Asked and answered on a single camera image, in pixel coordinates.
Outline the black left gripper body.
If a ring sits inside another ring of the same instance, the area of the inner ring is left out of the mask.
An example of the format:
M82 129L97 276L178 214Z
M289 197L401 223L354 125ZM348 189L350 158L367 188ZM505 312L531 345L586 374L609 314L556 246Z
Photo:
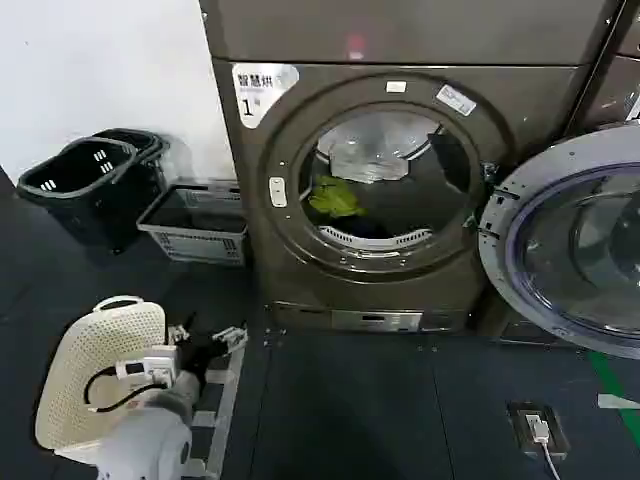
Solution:
M213 338L210 333L196 333L179 340L175 346L180 358L180 369L193 374L200 386L206 385L206 372L215 358L226 355L226 342Z

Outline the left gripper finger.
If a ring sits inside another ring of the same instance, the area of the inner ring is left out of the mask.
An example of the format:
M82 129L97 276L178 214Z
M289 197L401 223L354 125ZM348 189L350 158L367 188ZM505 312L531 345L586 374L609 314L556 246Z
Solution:
M190 329L193 325L196 315L197 315L196 312L192 312L186 317L186 319L182 323L169 325L167 327L167 344L168 345L177 345L189 339Z
M211 340L224 345L227 350L239 350L248 341L248 330L245 327L230 326L211 337Z

